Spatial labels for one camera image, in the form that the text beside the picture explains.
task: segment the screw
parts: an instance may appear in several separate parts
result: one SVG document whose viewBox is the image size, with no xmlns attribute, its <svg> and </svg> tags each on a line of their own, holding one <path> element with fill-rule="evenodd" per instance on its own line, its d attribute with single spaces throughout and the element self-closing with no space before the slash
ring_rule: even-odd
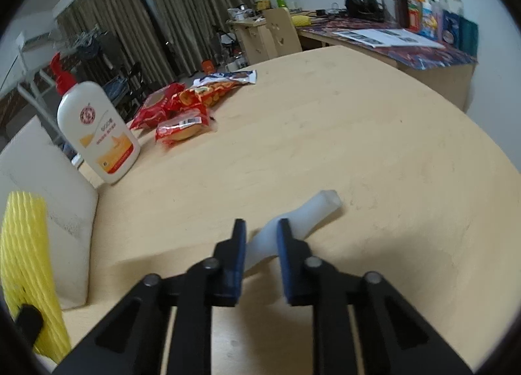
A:
<svg viewBox="0 0 521 375">
<path fill-rule="evenodd" d="M 367 282 L 370 282 L 371 284 L 379 284 L 382 280 L 382 275 L 372 271 L 365 274 L 365 279 L 367 280 Z"/>
<path fill-rule="evenodd" d="M 161 277 L 156 273 L 149 273 L 148 275 L 143 278 L 143 283 L 147 287 L 152 287 L 153 285 L 156 285 L 161 280 Z"/>
<path fill-rule="evenodd" d="M 203 268 L 204 269 L 217 269 L 220 265 L 220 262 L 215 257 L 207 257 L 203 260 Z"/>
<path fill-rule="evenodd" d="M 309 256 L 304 260 L 304 265 L 306 265 L 308 268 L 318 268 L 320 265 L 322 265 L 322 259 L 316 256 Z"/>
</svg>

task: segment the bottle label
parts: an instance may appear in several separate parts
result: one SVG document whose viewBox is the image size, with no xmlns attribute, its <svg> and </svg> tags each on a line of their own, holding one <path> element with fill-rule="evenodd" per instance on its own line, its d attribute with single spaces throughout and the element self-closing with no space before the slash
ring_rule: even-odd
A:
<svg viewBox="0 0 521 375">
<path fill-rule="evenodd" d="M 114 109 L 107 109 L 101 117 L 88 104 L 80 112 L 80 121 L 90 133 L 79 139 L 87 151 L 96 149 L 96 162 L 107 173 L 115 173 L 134 151 L 134 144 L 124 131 L 123 121 Z"/>
</svg>

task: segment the paper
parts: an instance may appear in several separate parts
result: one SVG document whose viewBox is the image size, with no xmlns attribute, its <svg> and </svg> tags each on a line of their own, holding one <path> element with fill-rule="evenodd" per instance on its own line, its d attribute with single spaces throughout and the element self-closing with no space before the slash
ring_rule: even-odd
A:
<svg viewBox="0 0 521 375">
<path fill-rule="evenodd" d="M 371 47 L 421 46 L 444 49 L 445 46 L 436 41 L 404 30 L 349 30 L 337 31 L 336 35 L 358 41 Z"/>
</svg>

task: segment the red logo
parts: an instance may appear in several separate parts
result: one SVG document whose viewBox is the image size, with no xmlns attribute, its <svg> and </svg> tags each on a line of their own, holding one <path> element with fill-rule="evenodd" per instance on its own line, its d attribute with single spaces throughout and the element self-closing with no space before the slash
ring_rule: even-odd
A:
<svg viewBox="0 0 521 375">
<path fill-rule="evenodd" d="M 96 111 L 89 104 L 85 106 L 80 113 L 80 121 L 85 125 L 92 124 L 96 118 Z"/>
</svg>

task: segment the snack package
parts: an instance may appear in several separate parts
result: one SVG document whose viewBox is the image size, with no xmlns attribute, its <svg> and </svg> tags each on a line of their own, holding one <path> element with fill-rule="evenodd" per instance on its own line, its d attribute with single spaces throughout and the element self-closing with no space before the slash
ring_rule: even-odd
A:
<svg viewBox="0 0 521 375">
<path fill-rule="evenodd" d="M 156 142 L 170 147 L 213 128 L 213 120 L 203 104 L 184 109 L 156 129 Z"/>
<path fill-rule="evenodd" d="M 155 128 L 158 123 L 166 121 L 172 113 L 167 109 L 167 103 L 173 96 L 183 90 L 184 84 L 172 83 L 150 94 L 135 114 L 130 129 L 151 129 Z"/>
<path fill-rule="evenodd" d="M 244 84 L 255 84 L 256 82 L 257 71 L 218 72 L 207 75 L 206 77 L 195 79 L 192 87 L 173 96 L 168 101 L 166 108 L 179 112 L 197 103 L 210 107 L 230 90 Z"/>
</svg>

